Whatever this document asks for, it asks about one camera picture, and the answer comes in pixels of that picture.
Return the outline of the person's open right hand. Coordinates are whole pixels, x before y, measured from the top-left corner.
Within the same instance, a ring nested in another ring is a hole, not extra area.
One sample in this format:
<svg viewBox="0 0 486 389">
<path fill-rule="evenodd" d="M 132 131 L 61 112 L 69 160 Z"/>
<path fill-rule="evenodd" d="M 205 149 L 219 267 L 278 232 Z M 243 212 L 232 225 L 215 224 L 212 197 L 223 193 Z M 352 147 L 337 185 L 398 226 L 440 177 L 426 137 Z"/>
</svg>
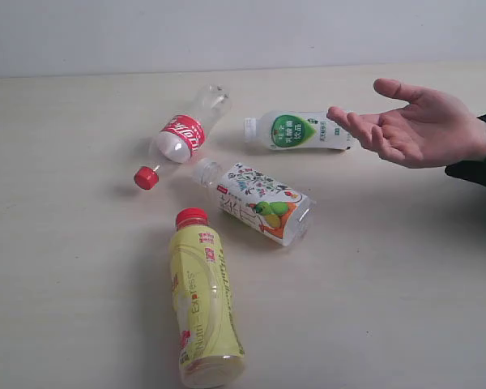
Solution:
<svg viewBox="0 0 486 389">
<path fill-rule="evenodd" d="M 381 159 L 410 169 L 436 168 L 468 160 L 485 149 L 483 122 L 458 98 L 395 79 L 377 79 L 373 89 L 407 105 L 376 114 L 332 106 L 327 117 Z"/>
</svg>

